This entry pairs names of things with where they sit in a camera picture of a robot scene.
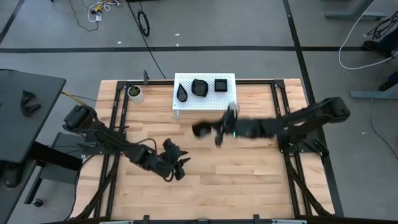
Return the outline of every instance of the plant pot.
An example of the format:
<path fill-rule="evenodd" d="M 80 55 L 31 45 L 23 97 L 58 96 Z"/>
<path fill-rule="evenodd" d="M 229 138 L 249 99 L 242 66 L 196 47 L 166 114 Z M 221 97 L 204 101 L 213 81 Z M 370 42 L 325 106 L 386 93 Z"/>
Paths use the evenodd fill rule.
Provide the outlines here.
<path fill-rule="evenodd" d="M 136 96 L 130 95 L 131 86 L 127 90 L 127 94 L 129 95 L 129 98 L 133 103 L 141 103 L 142 101 L 144 101 L 144 93 L 142 92 L 142 89 L 139 86 L 134 86 L 134 88 L 139 89 L 138 95 L 136 95 Z"/>

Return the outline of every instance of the small plant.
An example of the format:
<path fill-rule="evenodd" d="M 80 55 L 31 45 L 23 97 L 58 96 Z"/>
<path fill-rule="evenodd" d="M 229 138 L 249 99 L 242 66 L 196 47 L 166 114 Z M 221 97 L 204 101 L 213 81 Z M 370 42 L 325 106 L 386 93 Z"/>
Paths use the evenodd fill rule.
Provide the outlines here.
<path fill-rule="evenodd" d="M 130 90 L 129 90 L 130 96 L 138 96 L 140 92 L 141 92 L 140 88 L 138 88 L 134 85 L 131 85 Z"/>

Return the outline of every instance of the butcher block table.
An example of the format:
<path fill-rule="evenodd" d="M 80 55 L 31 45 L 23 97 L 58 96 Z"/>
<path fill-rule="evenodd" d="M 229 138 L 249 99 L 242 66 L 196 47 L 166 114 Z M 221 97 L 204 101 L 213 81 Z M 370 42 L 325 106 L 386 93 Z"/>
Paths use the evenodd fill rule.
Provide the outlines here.
<path fill-rule="evenodd" d="M 306 107 L 299 79 L 285 79 L 290 110 Z M 117 80 L 103 80 L 95 110 L 106 125 L 111 119 Z M 215 146 L 215 134 L 197 139 L 192 124 L 203 119 L 220 119 L 222 111 L 181 111 L 180 119 L 172 111 L 173 85 L 141 86 L 145 100 L 129 101 L 126 115 L 127 140 L 138 142 L 153 138 L 158 152 L 170 138 L 192 159 L 184 165 L 185 177 L 172 182 L 153 172 L 142 170 L 121 156 L 113 201 L 112 220 L 252 219 L 294 218 L 283 154 L 274 139 L 233 139 L 224 137 L 221 148 Z M 265 85 L 236 85 L 239 117 L 276 117 L 271 88 Z M 280 105 L 282 97 L 278 91 Z M 116 124 L 121 119 L 118 109 Z M 154 147 L 150 141 L 145 142 Z M 301 153 L 305 181 L 317 200 L 334 213 L 325 170 L 318 154 Z M 76 204 L 78 215 L 98 189 L 103 156 L 97 155 L 81 170 Z M 302 194 L 296 185 L 300 211 L 304 213 Z M 105 214 L 108 192 L 103 195 L 101 214 Z"/>

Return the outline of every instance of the black metal frame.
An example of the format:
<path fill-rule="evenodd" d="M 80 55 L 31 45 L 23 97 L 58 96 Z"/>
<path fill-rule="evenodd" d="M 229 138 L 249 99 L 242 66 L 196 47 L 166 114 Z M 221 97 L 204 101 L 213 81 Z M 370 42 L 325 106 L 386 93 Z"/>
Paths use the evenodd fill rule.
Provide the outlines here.
<path fill-rule="evenodd" d="M 281 108 L 279 105 L 279 99 L 277 95 L 277 89 L 280 89 L 281 95 L 282 95 L 282 101 L 284 104 L 284 111 L 286 114 L 290 113 L 289 110 L 289 102 L 287 99 L 287 94 L 285 90 L 285 85 L 283 80 L 236 80 L 237 85 L 270 85 L 271 87 L 271 92 L 272 92 L 272 97 L 274 101 L 274 106 L 275 106 L 275 112 L 277 117 L 282 116 Z M 118 105 L 119 105 L 119 100 L 120 100 L 120 95 L 121 95 L 121 90 L 123 88 L 126 89 L 124 92 L 124 99 L 123 99 L 123 107 L 122 107 L 122 114 L 121 114 L 121 120 L 120 120 L 120 125 L 119 125 L 119 131 L 124 132 L 124 127 L 126 123 L 126 115 L 127 115 L 127 106 L 128 106 L 128 95 L 127 95 L 127 88 L 129 85 L 174 85 L 173 80 L 147 80 L 147 81 L 118 81 L 116 85 L 116 92 L 115 92 L 115 97 L 114 97 L 114 103 L 113 103 L 113 110 L 112 110 L 112 115 L 111 115 L 111 122 L 109 124 L 109 127 L 111 129 L 115 128 L 115 122 L 116 122 L 116 113 L 118 110 Z M 285 165 L 286 167 L 292 166 L 292 163 L 290 161 L 290 155 L 288 152 L 283 152 L 284 160 L 285 160 Z M 296 163 L 296 169 L 297 169 L 297 175 L 299 177 L 299 180 L 301 180 L 301 186 L 305 187 L 305 178 L 303 174 L 303 168 L 302 168 L 302 163 L 300 159 L 300 154 L 295 153 L 294 154 L 294 160 Z M 116 163 L 116 167 L 119 165 L 119 159 L 120 155 L 115 155 L 114 156 L 114 163 Z M 99 182 L 102 183 L 104 181 L 104 178 L 106 176 L 107 170 L 108 170 L 108 164 L 109 164 L 109 156 L 104 156 L 104 161 L 103 161 L 103 166 L 101 170 L 101 177 Z M 331 167 L 325 167 L 325 173 L 326 177 L 328 174 L 333 173 L 332 170 L 327 170 L 331 169 Z M 297 192 L 295 188 L 295 180 L 294 178 L 287 172 L 287 177 L 289 180 L 289 190 L 290 194 L 292 197 L 292 206 L 293 206 L 293 211 L 295 217 L 300 217 L 300 209 L 299 209 L 299 202 L 297 200 Z M 106 217 L 111 218 L 112 214 L 112 209 L 113 209 L 113 199 L 114 199 L 114 191 L 116 187 L 116 179 L 117 175 L 115 175 L 114 179 L 111 181 L 111 185 L 109 188 L 109 197 L 107 201 L 107 207 L 106 207 Z M 304 207 L 305 207 L 305 214 L 306 215 L 312 215 L 312 209 L 311 205 L 309 202 L 309 199 L 303 194 L 303 199 L 304 199 Z M 95 212 L 94 212 L 94 217 L 99 217 L 100 215 L 100 210 L 101 210 L 101 200 L 98 202 Z M 148 223 L 149 222 L 149 216 L 144 215 L 143 220 L 135 220 L 134 223 Z M 208 223 L 209 220 L 151 220 L 151 223 Z M 250 220 L 211 220 L 212 223 L 270 223 L 270 219 L 267 220 L 262 220 L 259 218 L 258 215 L 254 214 L 253 219 Z"/>

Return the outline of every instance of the black desk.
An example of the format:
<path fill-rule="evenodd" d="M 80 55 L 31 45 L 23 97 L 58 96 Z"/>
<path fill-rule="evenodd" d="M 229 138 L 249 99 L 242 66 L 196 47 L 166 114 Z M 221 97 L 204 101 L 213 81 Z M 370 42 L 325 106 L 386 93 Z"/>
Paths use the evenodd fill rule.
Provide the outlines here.
<path fill-rule="evenodd" d="M 36 165 L 51 163 L 72 170 L 80 168 L 81 159 L 35 142 L 65 82 L 63 78 L 0 71 L 0 161 L 23 164 L 22 180 L 17 187 L 6 187 L 4 171 L 1 170 L 3 175 L 0 172 L 0 223 L 7 222 Z M 29 104 L 41 104 L 30 118 L 23 116 L 20 109 L 22 90 L 36 95 Z"/>

